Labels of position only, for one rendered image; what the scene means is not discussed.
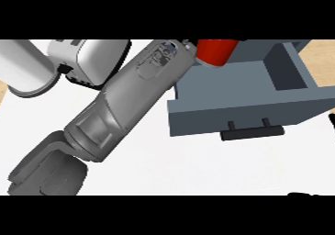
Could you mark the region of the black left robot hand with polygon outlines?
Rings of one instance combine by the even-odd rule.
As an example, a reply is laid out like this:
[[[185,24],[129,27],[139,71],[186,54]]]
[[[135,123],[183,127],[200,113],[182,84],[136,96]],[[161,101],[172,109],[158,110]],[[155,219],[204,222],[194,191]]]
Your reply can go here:
[[[198,43],[197,39],[182,40],[182,44],[183,44],[183,46],[186,47],[188,50],[197,50],[197,43]]]

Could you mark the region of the red can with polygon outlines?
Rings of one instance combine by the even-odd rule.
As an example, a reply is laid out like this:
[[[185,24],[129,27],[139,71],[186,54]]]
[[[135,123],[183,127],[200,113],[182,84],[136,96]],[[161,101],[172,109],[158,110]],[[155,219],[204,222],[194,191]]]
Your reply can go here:
[[[195,60],[210,68],[226,64],[231,54],[238,46],[235,39],[201,39],[197,43]]]

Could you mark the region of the blue-grey open drawer box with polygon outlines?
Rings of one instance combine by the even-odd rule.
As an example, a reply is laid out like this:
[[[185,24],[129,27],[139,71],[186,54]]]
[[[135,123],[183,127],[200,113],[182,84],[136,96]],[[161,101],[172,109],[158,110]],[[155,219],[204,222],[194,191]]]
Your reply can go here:
[[[176,84],[177,99],[228,106],[321,101],[335,107],[335,86],[316,85],[298,55],[309,43],[306,39],[242,41],[223,67],[191,68]]]

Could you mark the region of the blue-grey drawer front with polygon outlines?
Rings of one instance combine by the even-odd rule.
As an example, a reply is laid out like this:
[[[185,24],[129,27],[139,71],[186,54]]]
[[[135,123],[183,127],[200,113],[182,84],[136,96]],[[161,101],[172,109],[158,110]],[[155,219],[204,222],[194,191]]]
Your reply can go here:
[[[205,98],[170,100],[170,136],[185,136],[263,126],[267,118],[272,126],[304,122],[335,107],[335,86],[273,91],[250,95],[210,95]]]

